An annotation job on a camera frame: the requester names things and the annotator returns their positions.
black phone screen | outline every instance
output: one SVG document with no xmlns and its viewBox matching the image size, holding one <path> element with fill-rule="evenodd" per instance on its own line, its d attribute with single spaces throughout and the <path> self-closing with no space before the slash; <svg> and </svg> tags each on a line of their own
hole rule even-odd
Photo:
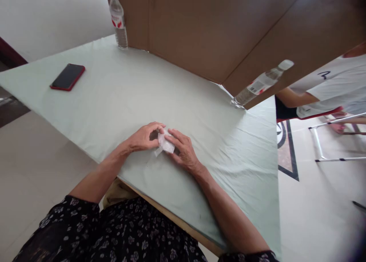
<svg viewBox="0 0 366 262">
<path fill-rule="evenodd" d="M 51 87 L 69 89 L 85 70 L 84 66 L 68 64 L 58 75 Z"/>
</svg>

hand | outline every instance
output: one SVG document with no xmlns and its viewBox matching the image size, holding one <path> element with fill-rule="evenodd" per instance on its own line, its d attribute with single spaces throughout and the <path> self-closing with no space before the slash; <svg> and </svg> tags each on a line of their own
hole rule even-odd
<svg viewBox="0 0 366 262">
<path fill-rule="evenodd" d="M 180 151 L 179 155 L 175 153 L 168 153 L 168 155 L 190 174 L 198 174 L 203 169 L 203 165 L 197 159 L 191 139 L 175 129 L 169 129 L 168 132 L 175 138 L 165 135 L 165 139 L 173 143 Z"/>
<path fill-rule="evenodd" d="M 158 130 L 161 134 L 163 134 L 164 127 L 165 125 L 159 122 L 151 122 L 145 126 L 142 126 L 137 132 L 135 132 L 125 141 L 129 150 L 131 152 L 137 152 L 159 147 L 158 139 L 150 140 L 150 134 L 155 130 Z"/>
</svg>

smartphone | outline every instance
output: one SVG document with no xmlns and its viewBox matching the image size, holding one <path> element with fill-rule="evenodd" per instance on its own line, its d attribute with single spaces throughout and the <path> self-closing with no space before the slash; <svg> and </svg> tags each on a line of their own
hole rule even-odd
<svg viewBox="0 0 366 262">
<path fill-rule="evenodd" d="M 64 70 L 58 75 L 55 81 L 50 85 L 51 89 L 71 91 L 75 83 L 81 77 L 85 67 L 75 64 L 67 64 Z"/>
</svg>

bottle cap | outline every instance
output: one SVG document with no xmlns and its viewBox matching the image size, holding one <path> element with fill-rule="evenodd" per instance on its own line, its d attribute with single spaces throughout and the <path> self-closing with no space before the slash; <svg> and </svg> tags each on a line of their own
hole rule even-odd
<svg viewBox="0 0 366 262">
<path fill-rule="evenodd" d="M 283 69 L 283 70 L 288 70 L 288 69 L 289 69 L 289 68 L 291 68 L 293 65 L 294 65 L 294 63 L 293 63 L 291 60 L 286 59 L 286 60 L 282 61 L 282 62 L 278 65 L 278 67 L 279 67 L 280 69 Z"/>
</svg>

plastic water bottle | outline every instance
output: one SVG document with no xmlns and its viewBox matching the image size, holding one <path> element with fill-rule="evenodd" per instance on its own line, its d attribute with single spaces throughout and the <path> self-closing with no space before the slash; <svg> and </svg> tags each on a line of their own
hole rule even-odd
<svg viewBox="0 0 366 262">
<path fill-rule="evenodd" d="M 231 100 L 231 105 L 236 108 L 244 108 L 249 101 L 276 84 L 283 72 L 293 65 L 294 63 L 291 60 L 284 60 L 276 68 L 262 73 L 248 87 Z"/>
<path fill-rule="evenodd" d="M 127 32 L 125 26 L 125 17 L 121 3 L 119 0 L 111 0 L 109 3 L 109 10 L 112 16 L 112 22 L 114 30 L 116 31 L 116 41 L 120 49 L 126 49 L 127 43 Z"/>
</svg>

